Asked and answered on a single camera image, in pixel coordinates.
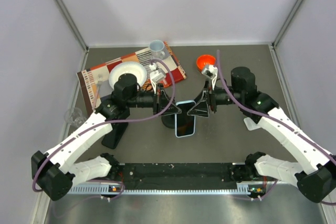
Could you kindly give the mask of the black round-base phone stand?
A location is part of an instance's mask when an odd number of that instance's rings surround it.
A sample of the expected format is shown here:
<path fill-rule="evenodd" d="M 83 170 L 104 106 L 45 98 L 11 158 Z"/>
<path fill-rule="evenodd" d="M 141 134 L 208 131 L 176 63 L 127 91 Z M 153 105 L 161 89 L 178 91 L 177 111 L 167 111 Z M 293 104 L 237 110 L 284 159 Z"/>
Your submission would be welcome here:
<path fill-rule="evenodd" d="M 165 115 L 161 117 L 161 121 L 165 127 L 168 129 L 174 129 L 175 128 L 175 115 Z"/>

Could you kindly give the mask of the light blue smartphone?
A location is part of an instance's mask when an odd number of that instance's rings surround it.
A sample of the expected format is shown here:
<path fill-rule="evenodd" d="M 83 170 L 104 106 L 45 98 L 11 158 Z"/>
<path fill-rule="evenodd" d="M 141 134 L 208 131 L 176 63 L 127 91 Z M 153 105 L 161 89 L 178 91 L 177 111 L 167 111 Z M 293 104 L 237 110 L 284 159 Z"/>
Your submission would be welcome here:
<path fill-rule="evenodd" d="M 192 136 L 195 133 L 196 116 L 188 115 L 188 111 L 196 104 L 194 100 L 180 101 L 176 106 L 181 113 L 175 114 L 175 136 L 177 138 Z"/>

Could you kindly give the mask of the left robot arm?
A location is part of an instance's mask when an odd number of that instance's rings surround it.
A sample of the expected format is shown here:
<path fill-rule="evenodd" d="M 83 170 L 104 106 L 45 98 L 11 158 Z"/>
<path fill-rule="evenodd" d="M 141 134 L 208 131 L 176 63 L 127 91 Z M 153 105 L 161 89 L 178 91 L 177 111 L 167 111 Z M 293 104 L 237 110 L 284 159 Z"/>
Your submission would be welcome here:
<path fill-rule="evenodd" d="M 152 108 L 153 118 L 181 113 L 163 84 L 158 84 L 153 91 L 141 91 L 134 74 L 119 75 L 111 97 L 94 109 L 76 131 L 55 147 L 44 153 L 37 151 L 31 157 L 33 191 L 43 191 L 56 201 L 78 184 L 98 177 L 116 179 L 119 168 L 112 155 L 101 154 L 80 163 L 77 159 L 100 138 L 103 145 L 115 149 L 132 123 L 130 108 Z"/>

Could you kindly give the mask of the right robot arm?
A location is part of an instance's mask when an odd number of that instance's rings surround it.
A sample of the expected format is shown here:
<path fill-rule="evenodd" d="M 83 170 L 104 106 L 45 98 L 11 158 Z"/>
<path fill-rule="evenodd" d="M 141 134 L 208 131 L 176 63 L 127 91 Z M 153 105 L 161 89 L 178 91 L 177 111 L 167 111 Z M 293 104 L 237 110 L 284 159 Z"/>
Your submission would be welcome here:
<path fill-rule="evenodd" d="M 206 65 L 201 73 L 207 80 L 189 115 L 207 118 L 219 105 L 235 104 L 245 115 L 248 130 L 267 131 L 295 158 L 295 162 L 288 162 L 262 152 L 250 154 L 245 160 L 246 176 L 252 180 L 260 176 L 281 180 L 298 188 L 310 201 L 323 203 L 335 190 L 335 155 L 296 126 L 272 97 L 258 91 L 249 68 L 234 68 L 231 86 L 213 65 Z"/>

